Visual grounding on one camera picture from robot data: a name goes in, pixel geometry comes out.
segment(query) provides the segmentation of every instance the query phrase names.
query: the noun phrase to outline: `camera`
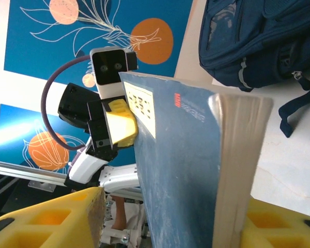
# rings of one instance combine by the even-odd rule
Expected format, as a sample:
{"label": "camera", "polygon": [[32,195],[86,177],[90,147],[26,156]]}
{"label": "camera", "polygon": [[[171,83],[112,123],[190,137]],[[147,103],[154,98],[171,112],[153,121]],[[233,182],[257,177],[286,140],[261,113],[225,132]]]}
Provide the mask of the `camera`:
{"label": "camera", "polygon": [[123,96],[119,73],[137,69],[136,53],[117,46],[92,49],[90,58],[101,99]]}

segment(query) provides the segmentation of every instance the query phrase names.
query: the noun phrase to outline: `navy blue backpack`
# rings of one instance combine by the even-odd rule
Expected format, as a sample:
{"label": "navy blue backpack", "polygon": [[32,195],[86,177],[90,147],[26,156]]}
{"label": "navy blue backpack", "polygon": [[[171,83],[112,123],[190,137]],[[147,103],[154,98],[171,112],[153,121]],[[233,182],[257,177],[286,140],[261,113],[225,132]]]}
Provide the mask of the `navy blue backpack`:
{"label": "navy blue backpack", "polygon": [[310,0],[208,0],[199,41],[201,66],[243,91],[294,77],[307,93],[282,106],[280,129],[310,103]]}

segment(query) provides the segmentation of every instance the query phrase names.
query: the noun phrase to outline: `white line drawing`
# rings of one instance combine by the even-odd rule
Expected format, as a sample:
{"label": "white line drawing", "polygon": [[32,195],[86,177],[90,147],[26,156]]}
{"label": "white line drawing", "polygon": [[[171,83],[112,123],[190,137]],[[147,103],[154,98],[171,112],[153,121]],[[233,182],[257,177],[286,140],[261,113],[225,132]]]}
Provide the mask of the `white line drawing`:
{"label": "white line drawing", "polygon": [[[67,174],[66,165],[68,165],[69,162],[69,151],[65,149],[63,156],[62,154],[59,154],[57,150],[57,146],[59,145],[47,133],[41,122],[39,120],[35,120],[34,126],[38,140],[35,142],[28,142],[26,140],[23,140],[23,159],[26,161],[29,167],[38,168],[38,166],[36,166],[35,163],[29,158],[29,148],[31,147],[33,148],[33,157],[38,157],[38,161],[41,161],[43,163],[43,165],[41,166],[42,169],[45,169],[46,167],[55,167],[55,169],[51,171],[58,172],[61,169],[63,174]],[[66,140],[67,144],[70,146],[85,145],[85,143],[79,138],[70,135],[61,135],[61,137],[63,137]]]}
{"label": "white line drawing", "polygon": [[[119,47],[122,47],[125,49],[131,49],[131,50],[135,50],[136,48],[139,49],[140,45],[143,43],[157,42],[157,41],[162,40],[160,37],[157,37],[159,28],[157,28],[155,31],[153,31],[149,35],[134,36],[134,35],[127,34],[126,32],[122,31],[122,29],[118,25],[115,25],[114,22],[115,22],[115,17],[119,10],[120,0],[116,1],[117,2],[116,10],[111,20],[109,18],[109,15],[107,14],[107,5],[109,1],[111,1],[111,3],[114,2],[113,0],[99,0],[101,3],[101,13],[97,11],[96,0],[90,0],[91,6],[89,6],[86,3],[86,0],[81,0],[81,2],[85,5],[84,7],[88,9],[88,12],[90,14],[86,14],[82,12],[80,8],[78,7],[76,0],[63,0],[63,2],[68,5],[67,8],[69,8],[69,11],[73,13],[71,15],[75,15],[75,13],[78,13],[77,16],[73,16],[73,17],[70,17],[66,13],[62,13],[53,8],[51,9],[51,3],[48,4],[45,0],[42,0],[42,1],[45,4],[44,8],[26,9],[26,8],[20,7],[23,13],[27,17],[29,17],[31,20],[46,26],[46,28],[43,29],[42,31],[30,32],[30,34],[39,40],[43,40],[47,42],[58,42],[64,39],[65,37],[74,34],[72,50],[73,50],[73,55],[75,57],[82,50],[83,47],[85,47],[86,45],[90,44],[91,42],[97,39],[104,39],[108,42],[108,44],[117,45]],[[41,12],[41,13],[48,12],[48,14],[52,16],[53,22],[46,22],[46,21],[39,20],[39,18],[35,17],[37,12]],[[71,25],[65,25],[65,24],[61,24],[55,21],[53,15],[55,15],[57,18],[62,18],[62,20],[67,21],[67,23],[71,22]],[[90,25],[85,26],[85,27],[73,28],[72,23],[74,23],[74,21],[76,20],[82,21],[83,23],[90,23]],[[53,28],[57,28],[59,26],[64,26],[64,29],[65,29],[64,35],[58,34],[57,38],[52,37],[51,39],[44,38],[46,32],[50,31]],[[72,27],[72,30],[67,32],[69,26]],[[99,31],[99,35],[93,39],[83,42],[82,45],[77,46],[76,45],[77,38],[79,36],[82,36],[82,32],[84,30],[91,30],[91,29],[93,30],[95,29]]]}

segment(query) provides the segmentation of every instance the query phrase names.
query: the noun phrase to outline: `camera lens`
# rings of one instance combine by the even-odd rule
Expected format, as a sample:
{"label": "camera lens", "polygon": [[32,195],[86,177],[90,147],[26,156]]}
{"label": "camera lens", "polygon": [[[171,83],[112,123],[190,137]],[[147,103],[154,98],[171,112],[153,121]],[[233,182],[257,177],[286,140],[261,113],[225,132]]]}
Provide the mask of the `camera lens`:
{"label": "camera lens", "polygon": [[100,67],[100,70],[102,72],[106,72],[106,71],[108,71],[108,67],[106,65],[103,65],[103,66]]}
{"label": "camera lens", "polygon": [[122,65],[121,65],[120,63],[116,63],[116,64],[115,64],[115,69],[116,69],[116,70],[122,69]]}

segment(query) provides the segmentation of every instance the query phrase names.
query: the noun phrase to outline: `book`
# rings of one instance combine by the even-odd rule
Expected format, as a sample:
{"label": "book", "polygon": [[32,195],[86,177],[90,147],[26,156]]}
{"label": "book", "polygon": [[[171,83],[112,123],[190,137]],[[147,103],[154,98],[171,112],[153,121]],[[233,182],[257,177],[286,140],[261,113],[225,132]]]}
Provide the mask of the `book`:
{"label": "book", "polygon": [[239,247],[272,100],[155,75],[120,74],[152,245]]}

